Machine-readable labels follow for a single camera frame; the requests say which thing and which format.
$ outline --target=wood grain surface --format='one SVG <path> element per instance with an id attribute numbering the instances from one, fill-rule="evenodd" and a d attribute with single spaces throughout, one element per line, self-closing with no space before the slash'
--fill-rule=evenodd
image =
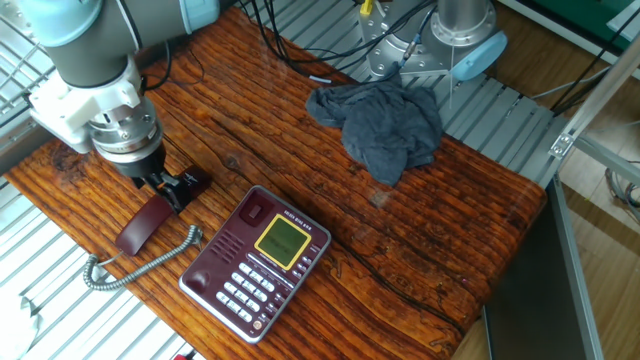
<path id="1" fill-rule="evenodd" d="M 195 34 L 172 78 L 149 93 L 165 127 L 167 168 L 197 164 L 213 185 L 170 219 L 116 277 L 183 241 L 211 238 L 255 184 L 301 209 L 333 243 L 258 345 L 247 345 L 178 288 L 196 248 L 129 289 L 208 359 L 449 359 L 477 318 L 546 197 L 542 188 L 446 136 L 430 165 L 387 187 L 318 126 L 304 104 L 317 83 L 277 61 L 237 9 Z M 315 64 L 314 72 L 330 67 Z M 160 74 L 162 64 L 153 72 Z M 350 79 L 336 75 L 344 82 Z M 83 248 L 106 259 L 119 231 L 152 196 L 97 154 L 59 141 L 7 179 Z"/>

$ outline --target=black cable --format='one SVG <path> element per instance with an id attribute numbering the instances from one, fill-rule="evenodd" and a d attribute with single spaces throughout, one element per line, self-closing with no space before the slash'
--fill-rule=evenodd
<path id="1" fill-rule="evenodd" d="M 611 45 L 613 45 L 613 42 L 618 38 L 618 36 L 620 36 L 620 34 L 622 34 L 622 31 L 631 23 L 631 21 L 633 21 L 633 19 L 636 18 L 636 16 L 638 16 L 638 14 L 640 14 L 640 8 L 638 8 L 633 13 L 633 15 L 631 15 L 629 17 L 629 19 L 620 27 L 620 29 L 618 29 L 618 31 L 616 31 L 616 33 L 613 35 L 613 37 L 611 39 L 609 39 L 607 44 L 605 44 L 605 46 L 602 48 L 602 50 L 600 50 L 600 53 L 598 53 L 598 55 L 593 59 L 591 64 L 589 64 L 589 66 L 582 72 L 582 74 L 573 82 L 573 84 L 571 84 L 571 86 L 567 90 L 565 90 L 565 92 L 562 94 L 562 96 L 553 104 L 553 106 L 551 107 L 551 111 L 554 112 L 555 116 L 558 116 L 558 115 L 562 114 L 562 112 L 558 112 L 557 111 L 558 108 L 560 107 L 560 105 L 562 104 L 562 101 L 567 97 L 567 95 L 569 95 L 569 93 L 571 93 L 573 91 L 573 89 L 575 89 L 576 86 L 578 86 L 580 81 L 582 79 L 584 79 L 585 76 L 587 76 L 589 71 L 591 71 L 591 69 L 593 69 L 593 67 L 598 63 L 598 60 L 600 60 L 602 55 L 604 55 L 604 53 L 607 51 L 607 49 L 610 48 Z M 597 80 L 597 81 L 594 81 L 594 82 L 597 85 L 600 82 L 600 80 Z M 563 105 L 563 108 L 570 108 L 572 106 L 573 105 L 571 105 L 570 103 L 565 102 L 565 104 Z"/>
<path id="2" fill-rule="evenodd" d="M 149 90 L 155 90 L 160 86 L 164 85 L 164 83 L 166 83 L 167 80 L 169 80 L 169 76 L 171 76 L 172 56 L 171 56 L 171 47 L 169 46 L 169 41 L 165 41 L 164 46 L 167 51 L 167 70 L 165 71 L 164 76 L 160 79 L 160 81 L 158 81 L 157 83 L 151 86 L 146 85 L 146 82 L 147 82 L 146 79 L 143 80 L 143 87 L 142 87 L 143 93 Z"/>
<path id="3" fill-rule="evenodd" d="M 177 81 L 177 80 L 171 80 L 171 77 L 169 77 L 169 80 L 167 80 L 167 83 L 171 83 L 171 84 L 176 84 L 176 85 L 197 85 L 200 84 L 203 80 L 204 77 L 206 75 L 206 71 L 204 69 L 204 65 L 202 64 L 202 61 L 200 61 L 200 59 L 198 59 L 198 57 L 196 56 L 196 54 L 193 53 L 193 50 L 189 49 L 189 53 L 191 54 L 191 56 L 193 57 L 193 59 L 196 61 L 196 63 L 198 63 L 198 67 L 200 67 L 200 76 L 198 77 L 198 80 L 196 81 Z M 153 77 L 153 78 L 158 78 L 160 79 L 161 76 L 158 75 L 145 75 L 146 77 Z"/>
<path id="4" fill-rule="evenodd" d="M 272 0 L 264 0 L 265 4 L 271 3 L 273 4 Z M 256 12 L 256 22 L 258 23 L 258 26 L 261 28 L 261 32 L 263 32 L 263 22 L 262 19 L 260 18 L 260 14 L 258 13 L 258 7 L 257 7 L 257 3 L 255 0 L 251 0 L 251 3 L 254 7 L 254 11 Z M 431 1 L 425 1 L 423 3 L 420 3 L 418 5 L 416 5 L 415 7 L 413 7 L 412 9 L 410 9 L 407 13 L 405 13 L 400 19 L 398 19 L 393 25 L 391 25 L 391 27 L 389 27 L 389 29 L 385 32 L 384 35 L 377 37 L 376 39 L 370 40 L 368 42 L 366 42 L 365 44 L 355 47 L 349 51 L 346 51 L 344 53 L 341 53 L 339 55 L 333 55 L 333 56 L 327 56 L 327 57 L 318 57 L 315 59 L 285 59 L 285 57 L 278 52 L 274 51 L 274 54 L 280 59 L 280 60 L 287 60 L 289 62 L 295 62 L 295 63 L 317 63 L 317 62 L 324 62 L 324 61 L 330 61 L 330 60 L 335 60 L 335 59 L 339 59 L 339 58 L 344 58 L 344 57 L 349 57 L 361 50 L 376 46 L 377 44 L 379 44 L 386 36 L 393 34 L 395 32 L 397 32 L 399 29 L 402 28 L 402 26 L 406 25 L 406 23 L 411 19 L 411 17 L 413 17 L 415 14 L 417 14 L 418 12 L 420 12 L 421 10 L 423 10 L 424 8 L 426 8 L 427 6 L 431 5 L 433 3 L 433 0 Z M 272 24 L 274 25 L 274 33 L 277 30 L 277 26 L 275 24 L 275 16 L 273 17 L 273 19 L 270 19 Z"/>
<path id="5" fill-rule="evenodd" d="M 273 34 L 276 39 L 276 45 L 278 47 L 278 50 L 284 56 L 284 58 L 287 59 L 286 62 L 291 68 L 296 70 L 299 74 L 308 76 L 304 71 L 302 71 L 302 69 L 300 69 L 300 67 L 298 67 L 296 64 L 292 63 L 291 61 L 291 57 L 287 52 L 287 44 L 282 39 L 282 36 L 280 36 L 280 32 L 278 31 L 278 27 L 276 26 L 276 12 L 273 7 L 273 0 L 265 0 L 265 6 L 269 14 L 269 21 L 271 21 L 271 26 L 273 28 Z"/>
<path id="6" fill-rule="evenodd" d="M 267 15 L 269 16 L 269 21 L 271 21 L 271 24 L 273 26 L 273 34 L 275 37 L 275 42 L 276 42 L 276 47 L 278 48 L 278 50 L 276 50 L 273 45 L 271 44 L 271 41 L 269 40 L 269 38 L 267 37 L 267 33 L 264 29 L 264 24 L 262 22 L 262 19 L 260 17 L 260 13 L 258 11 L 258 4 L 256 3 L 255 0 L 251 0 L 251 5 L 253 6 L 253 10 L 255 13 L 255 17 L 256 17 L 256 22 L 258 23 L 258 28 L 260 30 L 260 34 L 262 35 L 262 38 L 264 40 L 264 42 L 266 43 L 267 47 L 269 48 L 269 50 L 281 61 L 284 61 L 287 63 L 287 65 L 289 65 L 289 67 L 291 67 L 293 70 L 295 70 L 296 72 L 298 72 L 299 74 L 309 77 L 309 74 L 306 74 L 304 72 L 301 71 L 300 68 L 298 68 L 297 66 L 294 66 L 291 61 L 290 58 L 288 56 L 288 54 L 286 53 L 286 49 L 285 46 L 283 46 L 282 40 L 280 39 L 280 34 L 278 32 L 276 23 L 275 23 L 275 12 L 273 11 L 273 7 L 269 6 L 269 1 L 268 0 L 264 0 L 265 2 L 265 8 L 267 10 Z"/>
<path id="7" fill-rule="evenodd" d="M 304 49 L 300 49 L 300 48 L 293 48 L 295 50 L 298 51 L 322 51 L 322 52 L 327 52 L 329 54 L 333 54 L 333 55 L 340 55 L 340 53 L 337 53 L 335 51 L 329 50 L 329 49 L 322 49 L 322 48 L 314 48 L 314 47 L 309 47 L 309 48 L 304 48 Z"/>
<path id="8" fill-rule="evenodd" d="M 249 16 L 249 11 L 247 10 L 247 4 L 245 4 L 244 1 L 242 1 L 242 0 L 240 0 L 238 2 L 240 3 L 240 6 L 242 6 L 242 11 L 244 11 L 244 14 L 247 15 L 249 20 L 251 20 L 251 17 Z"/>
<path id="9" fill-rule="evenodd" d="M 436 5 L 433 9 L 431 9 L 431 11 L 429 11 L 427 16 L 424 17 L 424 20 L 422 20 L 422 24 L 420 24 L 420 29 L 418 30 L 418 34 L 420 34 L 420 36 L 422 36 L 422 32 L 424 31 L 424 28 L 427 26 L 429 19 L 431 19 L 431 16 L 436 11 L 437 7 L 438 5 Z"/>
<path id="10" fill-rule="evenodd" d="M 578 90 L 575 94 L 571 95 L 569 99 L 562 104 L 558 105 L 558 108 L 554 111 L 554 117 L 562 115 L 565 111 L 571 109 L 572 107 L 578 105 L 578 101 L 584 98 L 591 90 L 593 90 L 599 83 L 602 81 L 604 76 L 607 74 L 608 70 L 600 74 L 597 78 L 593 79 L 589 83 L 585 84 L 580 90 Z"/>

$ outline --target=floor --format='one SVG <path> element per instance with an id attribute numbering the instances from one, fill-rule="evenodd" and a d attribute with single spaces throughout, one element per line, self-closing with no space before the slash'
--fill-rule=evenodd
<path id="1" fill-rule="evenodd" d="M 498 81 L 527 96 L 575 79 L 593 56 L 514 11 L 500 6 L 499 22 L 512 42 L 498 64 Z M 599 63 L 592 71 L 607 66 Z M 553 105 L 560 93 L 538 100 Z M 640 83 L 628 80 L 591 124 L 588 135 L 628 160 L 640 160 L 637 121 Z M 560 170 L 575 238 L 605 359 L 640 358 L 640 224 L 615 201 L 605 167 L 573 150 Z M 489 359 L 484 323 L 479 320 L 454 360 Z"/>

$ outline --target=yellow connector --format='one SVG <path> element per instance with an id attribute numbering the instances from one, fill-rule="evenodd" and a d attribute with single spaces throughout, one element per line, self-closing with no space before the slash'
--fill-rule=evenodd
<path id="1" fill-rule="evenodd" d="M 370 15 L 371 11 L 373 11 L 373 2 L 375 0 L 365 0 L 364 4 L 360 7 L 360 14 L 362 15 Z"/>

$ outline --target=wire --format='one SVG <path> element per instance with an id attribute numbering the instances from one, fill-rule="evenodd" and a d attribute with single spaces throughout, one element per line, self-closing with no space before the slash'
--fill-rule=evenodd
<path id="1" fill-rule="evenodd" d="M 167 83 L 171 83 L 171 84 L 176 84 L 176 85 L 197 85 L 200 84 L 202 81 L 204 81 L 204 77 L 205 75 L 207 75 L 205 69 L 204 69 L 204 65 L 202 64 L 202 61 L 200 61 L 200 59 L 198 59 L 198 57 L 196 56 L 196 54 L 193 53 L 193 50 L 189 49 L 189 53 L 191 54 L 191 56 L 193 57 L 193 59 L 196 61 L 196 63 L 198 63 L 198 67 L 200 68 L 200 77 L 198 77 L 197 80 L 195 81 L 177 81 L 177 80 L 171 80 L 171 77 L 169 77 L 169 80 L 167 80 Z M 149 75 L 145 75 L 146 77 L 152 77 L 152 78 L 158 78 L 160 79 L 161 77 L 158 75 L 153 75 L 153 74 L 149 74 Z"/>
<path id="2" fill-rule="evenodd" d="M 118 255 L 116 255 L 116 256 L 114 256 L 114 257 L 112 257 L 112 258 L 111 258 L 111 259 L 109 259 L 109 260 L 105 260 L 105 261 L 103 261 L 103 262 L 101 262 L 101 263 L 98 263 L 96 266 L 98 266 L 98 267 L 104 267 L 105 265 L 111 264 L 112 262 L 114 262 L 114 261 L 118 260 L 118 258 L 119 258 L 120 256 L 122 256 L 123 254 L 124 254 L 124 251 L 120 251 L 120 252 L 118 253 Z"/>
<path id="3" fill-rule="evenodd" d="M 268 16 L 268 21 L 271 23 L 272 25 L 272 34 L 273 34 L 273 40 L 270 39 L 267 36 L 267 31 L 265 30 L 265 25 L 263 22 L 263 19 L 260 16 L 260 12 L 258 10 L 258 4 L 256 2 L 256 0 L 250 0 L 251 5 L 253 6 L 254 9 L 254 13 L 255 13 L 255 18 L 256 18 L 256 22 L 258 24 L 258 27 L 260 29 L 260 33 L 262 35 L 263 40 L 265 41 L 265 43 L 267 44 L 267 47 L 269 48 L 269 50 L 281 61 L 284 61 L 289 67 L 291 67 L 293 70 L 295 70 L 296 72 L 298 72 L 299 74 L 309 77 L 311 79 L 314 80 L 319 80 L 322 82 L 326 82 L 326 83 L 331 83 L 331 80 L 328 79 L 324 79 L 327 76 L 333 75 L 337 72 L 340 72 L 342 70 L 345 70 L 357 63 L 359 63 L 360 61 L 362 61 L 362 59 L 364 59 L 371 51 L 373 51 L 373 49 L 375 48 L 375 46 L 377 46 L 382 40 L 384 40 L 384 38 L 390 34 L 394 34 L 395 32 L 397 32 L 398 30 L 400 30 L 403 26 L 406 25 L 406 23 L 417 13 L 419 13 L 422 9 L 426 8 L 427 6 L 431 5 L 434 1 L 430 0 L 430 1 L 425 1 L 423 3 L 420 3 L 418 5 L 416 5 L 415 7 L 413 7 L 412 9 L 410 9 L 409 11 L 407 11 L 407 13 L 405 13 L 402 17 L 400 17 L 394 24 L 392 24 L 389 29 L 382 35 L 377 37 L 376 39 L 370 40 L 360 46 L 357 46 L 351 50 L 345 51 L 343 53 L 335 53 L 335 52 L 330 52 L 328 50 L 325 49 L 321 49 L 323 51 L 326 52 L 330 52 L 333 55 L 331 56 L 323 56 L 323 57 L 318 57 L 318 58 L 314 58 L 314 59 L 299 59 L 299 58 L 292 58 L 291 56 L 289 56 L 288 53 L 288 48 L 289 49 L 295 49 L 295 47 L 290 47 L 290 45 L 282 38 L 282 36 L 280 36 L 277 24 L 276 24 L 276 16 L 275 16 L 275 11 L 274 11 L 274 7 L 273 7 L 273 0 L 264 0 L 265 3 L 265 9 L 266 9 L 266 13 Z M 333 71 L 330 71 L 328 73 L 325 74 L 310 74 L 307 73 L 305 70 L 303 70 L 300 65 L 301 64 L 311 64 L 311 63 L 319 63 L 319 62 L 325 62 L 325 61 L 330 61 L 330 60 L 337 60 L 337 59 L 342 59 L 342 58 L 347 58 L 350 57 L 362 50 L 366 50 L 366 52 L 361 55 L 360 57 L 358 57 L 355 61 L 352 61 L 344 66 L 341 66 Z"/>
<path id="4" fill-rule="evenodd" d="M 196 245 L 200 243 L 200 240 L 202 239 L 202 230 L 200 230 L 199 227 L 195 226 L 195 225 L 191 225 L 191 227 L 189 228 L 189 234 L 187 235 L 186 239 L 184 240 L 184 242 L 182 244 L 180 244 L 180 246 L 178 246 L 177 248 L 169 251 L 168 253 L 158 257 L 155 260 L 152 260 L 150 262 L 148 262 L 147 264 L 141 266 L 140 268 L 138 268 L 138 270 L 132 272 L 131 274 L 123 277 L 120 280 L 115 280 L 112 281 L 110 283 L 106 283 L 106 282 L 97 282 L 95 280 L 93 280 L 93 268 L 98 265 L 100 266 L 100 264 L 98 263 L 98 255 L 96 254 L 91 254 L 89 255 L 89 259 L 87 260 L 86 264 L 84 265 L 84 273 L 82 275 L 82 280 L 84 280 L 84 283 L 87 285 L 87 287 L 89 287 L 92 290 L 96 290 L 96 291 L 111 291 L 111 290 L 116 290 L 119 289 L 135 280 L 137 280 L 139 277 L 141 277 L 142 275 L 146 274 L 147 272 L 149 272 L 150 270 L 155 269 L 156 267 L 162 265 L 163 263 L 173 259 L 174 257 L 178 256 L 178 254 L 183 253 L 185 250 L 187 250 L 189 248 L 189 246 L 191 245 Z M 113 260 L 115 260 L 116 258 L 118 258 L 117 255 L 116 257 L 107 260 L 101 264 L 106 264 L 108 262 L 111 262 Z"/>
<path id="5" fill-rule="evenodd" d="M 435 5 L 433 8 L 431 8 L 431 10 L 429 10 L 427 15 L 422 20 L 422 23 L 418 28 L 418 32 L 413 37 L 413 40 L 411 40 L 411 43 L 409 43 L 409 46 L 407 46 L 407 50 L 405 50 L 404 54 L 402 54 L 402 60 L 400 61 L 400 68 L 403 68 L 406 65 L 407 61 L 409 61 L 409 58 L 411 58 L 413 53 L 416 51 L 418 44 L 422 44 L 422 32 L 424 31 L 424 27 L 427 25 L 427 23 L 429 22 L 429 19 L 431 19 L 431 16 L 436 11 L 436 9 L 438 9 L 438 5 Z"/>
<path id="6" fill-rule="evenodd" d="M 576 106 L 578 106 L 578 105 L 582 105 L 582 104 L 584 104 L 584 100 L 579 100 L 578 102 L 574 102 L 574 103 L 572 103 L 572 104 L 567 105 L 568 107 L 567 107 L 567 109 L 566 109 L 566 110 L 569 110 L 569 109 L 571 109 L 571 108 L 573 108 L 573 107 L 576 107 Z"/>
<path id="7" fill-rule="evenodd" d="M 165 47 L 165 50 L 167 51 L 167 70 L 165 71 L 164 76 L 160 79 L 160 81 L 158 81 L 157 83 L 151 86 L 147 86 L 146 79 L 145 79 L 143 81 L 143 91 L 142 91 L 143 93 L 146 91 L 155 90 L 160 86 L 164 85 L 164 83 L 166 83 L 167 80 L 169 80 L 169 76 L 171 76 L 172 56 L 171 56 L 171 47 L 169 46 L 169 41 L 164 42 L 164 47 Z"/>
<path id="8" fill-rule="evenodd" d="M 242 6 L 242 11 L 244 12 L 244 14 L 247 15 L 249 20 L 251 20 L 251 17 L 249 16 L 249 11 L 247 10 L 247 4 L 245 4 L 244 1 L 242 1 L 242 0 L 240 0 L 238 2 L 240 3 L 240 6 Z"/>
<path id="9" fill-rule="evenodd" d="M 590 78 L 588 78 L 588 79 L 582 79 L 582 80 L 580 80 L 580 84 L 588 83 L 588 82 L 590 82 L 590 81 L 595 80 L 598 76 L 602 75 L 602 74 L 603 74 L 603 73 L 605 73 L 607 70 L 609 70 L 609 68 L 610 68 L 610 66 L 607 66 L 606 68 L 604 68 L 604 69 L 600 70 L 597 74 L 593 75 L 592 77 L 590 77 Z M 554 89 L 551 89 L 551 90 L 545 91 L 545 92 L 543 92 L 543 93 L 540 93 L 540 94 L 538 94 L 538 95 L 532 96 L 532 97 L 531 97 L 531 99 L 535 100 L 535 99 L 540 99 L 540 98 L 542 98 L 542 97 L 545 97 L 545 96 L 551 95 L 551 94 L 556 93 L 556 92 L 558 92 L 558 91 L 560 91 L 560 90 L 562 90 L 562 89 L 566 89 L 567 87 L 571 86 L 572 84 L 573 84 L 573 82 L 566 83 L 566 84 L 564 84 L 564 85 L 560 85 L 560 86 L 558 86 L 557 88 L 554 88 Z"/>
<path id="10" fill-rule="evenodd" d="M 640 161 L 629 161 L 630 164 L 640 164 Z M 611 192 L 611 196 L 620 200 L 623 204 L 627 205 L 628 211 L 635 220 L 640 223 L 640 211 L 637 208 L 640 207 L 640 202 L 635 200 L 632 196 L 632 192 L 636 190 L 638 187 L 632 183 L 627 185 L 625 190 L 622 190 L 622 184 L 620 183 L 620 178 L 618 174 L 614 173 L 613 170 L 607 168 L 604 171 L 605 179 L 607 180 L 607 185 L 609 186 L 609 191 Z"/>
<path id="11" fill-rule="evenodd" d="M 567 104 L 567 102 L 564 103 L 563 105 L 563 100 L 573 91 L 573 89 L 575 89 L 576 86 L 578 86 L 578 84 L 580 83 L 580 81 L 582 79 L 584 79 L 584 77 L 589 73 L 589 71 L 591 71 L 591 69 L 598 63 L 598 60 L 600 60 L 600 58 L 602 57 L 602 55 L 604 55 L 604 53 L 607 51 L 607 49 L 609 47 L 611 47 L 611 45 L 613 44 L 613 42 L 618 38 L 618 36 L 620 36 L 620 34 L 622 33 L 622 31 L 636 18 L 636 16 L 638 16 L 638 14 L 640 14 L 640 8 L 638 8 L 630 17 L 629 19 L 627 19 L 627 21 L 622 24 L 622 26 L 620 27 L 620 29 L 618 29 L 618 31 L 616 31 L 616 33 L 613 35 L 613 37 L 611 37 L 611 39 L 607 42 L 607 44 L 605 44 L 605 46 L 602 48 L 602 50 L 598 53 L 598 55 L 593 59 L 593 61 L 591 62 L 591 64 L 589 64 L 589 66 L 587 66 L 587 68 L 582 72 L 582 74 L 573 82 L 573 84 L 571 84 L 571 86 L 562 94 L 562 96 L 556 100 L 556 102 L 553 104 L 553 106 L 551 107 L 551 111 L 554 112 L 554 116 L 558 116 L 560 114 L 562 114 L 564 111 L 566 111 L 566 109 L 572 107 L 573 105 Z M 560 106 L 562 106 L 562 109 L 564 109 L 564 111 L 560 111 L 558 110 L 560 108 Z"/>
<path id="12" fill-rule="evenodd" d="M 567 110 L 571 109 L 572 107 L 578 105 L 579 102 L 580 103 L 584 102 L 585 100 L 583 98 L 589 92 L 591 92 L 591 90 L 593 90 L 596 86 L 598 86 L 598 84 L 605 77 L 607 72 L 608 72 L 608 70 L 606 72 L 598 75 L 596 80 L 588 82 L 580 90 L 578 90 L 575 94 L 571 95 L 571 97 L 569 97 L 569 100 L 567 100 L 564 103 L 560 104 L 560 106 L 554 112 L 553 116 L 554 117 L 560 116 L 565 111 L 567 111 Z"/>
<path id="13" fill-rule="evenodd" d="M 322 52 L 327 52 L 329 54 L 333 54 L 333 55 L 340 55 L 339 53 L 329 50 L 329 49 L 322 49 L 322 48 L 313 48 L 313 47 L 309 47 L 309 48 L 304 48 L 304 49 L 299 49 L 299 48 L 293 48 L 295 50 L 298 51 L 322 51 Z"/>

